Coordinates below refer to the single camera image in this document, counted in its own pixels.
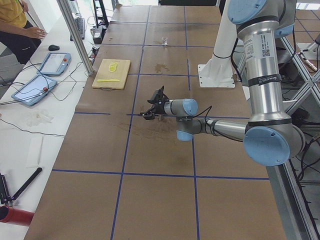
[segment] computer mouse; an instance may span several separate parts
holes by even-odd
[[[59,50],[60,49],[60,47],[59,46],[57,46],[57,45],[50,45],[49,46],[49,51],[57,51],[57,50]]]

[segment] tablet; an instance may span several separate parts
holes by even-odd
[[[49,52],[43,60],[39,68],[39,72],[47,76],[60,76],[67,69],[70,61],[70,53]]]
[[[19,103],[32,106],[38,103],[56,85],[56,80],[48,76],[38,74],[18,91],[12,94],[11,97]]]

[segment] red cylinder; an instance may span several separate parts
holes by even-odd
[[[0,223],[29,226],[33,217],[33,212],[16,209],[10,206],[0,207]]]

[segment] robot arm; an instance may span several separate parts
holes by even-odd
[[[303,133],[292,125],[285,113],[281,92],[275,37],[290,34],[294,26],[296,0],[231,0],[228,17],[244,42],[245,61],[251,98],[248,123],[195,119],[198,104],[194,99],[169,100],[164,87],[148,102],[152,107],[142,113],[176,115],[177,137],[190,141],[194,134],[212,134],[243,141],[246,153],[264,166],[280,165],[300,153]]]

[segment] black pants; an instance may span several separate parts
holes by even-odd
[[[31,27],[33,27],[32,24],[27,21],[23,28],[28,29]],[[11,34],[3,31],[0,31],[0,42],[6,45],[11,52],[13,52],[18,62],[21,64],[26,64],[38,46],[41,44],[40,39]]]

